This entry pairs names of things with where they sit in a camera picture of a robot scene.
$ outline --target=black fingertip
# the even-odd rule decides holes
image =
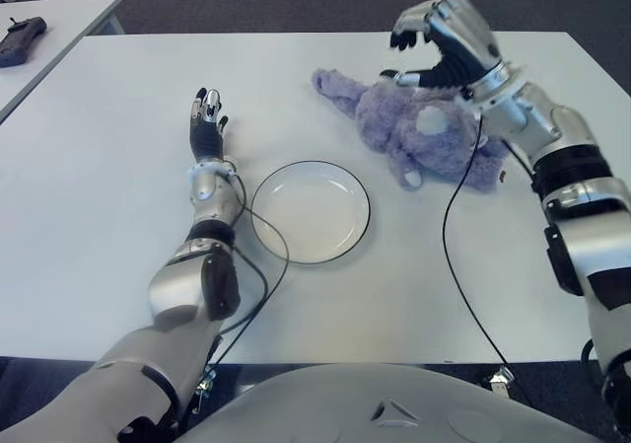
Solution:
[[[382,71],[379,76],[386,76],[388,78],[394,78],[397,75],[398,71],[396,70],[384,70]]]

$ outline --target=robotic arm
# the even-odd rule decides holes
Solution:
[[[154,276],[154,323],[114,345],[53,402],[0,435],[0,441],[133,443],[173,441],[223,321],[240,304],[232,260],[241,214],[224,160],[215,90],[199,91],[190,118],[193,225]]]
[[[515,143],[534,171],[549,226],[548,257],[561,287],[585,297],[605,376],[601,395],[618,428],[631,432],[631,194],[614,177],[590,129],[555,105],[523,71],[503,60],[488,25],[468,0],[433,0],[401,14],[390,46],[434,42],[432,69],[383,76],[402,86],[462,87],[459,102],[485,117],[489,135]]]

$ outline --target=plate rim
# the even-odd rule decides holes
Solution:
[[[327,262],[331,262],[332,260],[336,260],[337,258],[341,258],[342,256],[350,253],[353,249],[355,249],[355,247],[357,247],[357,245],[359,243],[362,242],[362,239],[364,239],[364,236],[366,235],[366,232],[368,231],[368,226],[371,224],[371,219],[372,219],[372,210],[373,208],[371,207],[371,198],[368,195],[368,192],[366,191],[366,187],[364,186],[364,184],[362,183],[361,180],[359,180],[351,171],[349,171],[348,169],[345,169],[344,167],[337,165],[333,162],[328,162],[325,160],[299,160],[297,162],[292,162],[290,164],[286,164],[283,165],[282,167],[279,167],[278,169],[274,170],[272,173],[270,173],[267,177],[265,177],[263,179],[263,181],[258,184],[258,187],[256,188],[256,191],[254,192],[254,195],[252,196],[252,209],[254,209],[254,202],[256,201],[256,196],[258,195],[258,191],[261,189],[261,187],[265,184],[265,182],[267,182],[272,176],[276,175],[278,172],[280,172],[281,170],[285,170],[289,167],[293,167],[294,165],[298,165],[298,164],[327,164],[327,165],[331,165],[333,167],[337,167],[340,170],[343,170],[344,172],[346,172],[348,175],[350,175],[353,179],[355,179],[357,181],[357,183],[359,184],[359,186],[361,187],[362,191],[364,192],[364,194],[366,195],[366,201],[368,203],[368,217],[366,218],[366,225],[364,226],[364,230],[362,231],[362,234],[359,235],[359,238],[357,238],[357,241],[355,241],[355,244],[353,244],[353,246],[351,246],[350,248],[348,248],[346,251],[344,251],[341,254],[338,254],[337,256],[334,256],[332,258],[327,258],[325,260],[318,260],[318,261],[312,261],[312,262],[303,262],[300,260],[293,260],[291,258],[291,251],[289,253],[289,262],[290,263],[298,263],[298,264],[302,264],[302,265],[313,265],[313,264],[318,264],[318,263],[327,263]],[[265,244],[265,242],[260,238],[260,236],[258,235],[258,232],[256,231],[256,226],[254,226],[254,215],[250,214],[249,215],[249,221],[252,225],[252,230],[254,231],[254,236],[256,236],[256,239],[268,250],[270,251],[272,254],[274,254],[275,256],[277,256],[278,258],[281,258],[282,260],[286,260],[287,258],[279,256],[278,254],[276,254],[274,251],[272,251],[269,247],[267,247],[267,245]]]

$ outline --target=white plate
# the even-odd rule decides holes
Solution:
[[[355,246],[368,227],[371,206],[362,184],[350,172],[325,162],[298,162],[271,174],[258,187],[252,210],[282,233],[292,262],[338,258]],[[254,232],[280,258],[278,235],[252,217]]]

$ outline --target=black remote control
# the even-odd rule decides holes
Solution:
[[[29,47],[35,37],[46,32],[46,22],[41,17],[25,21],[13,21],[13,26],[0,41],[0,68],[21,65],[29,56]]]

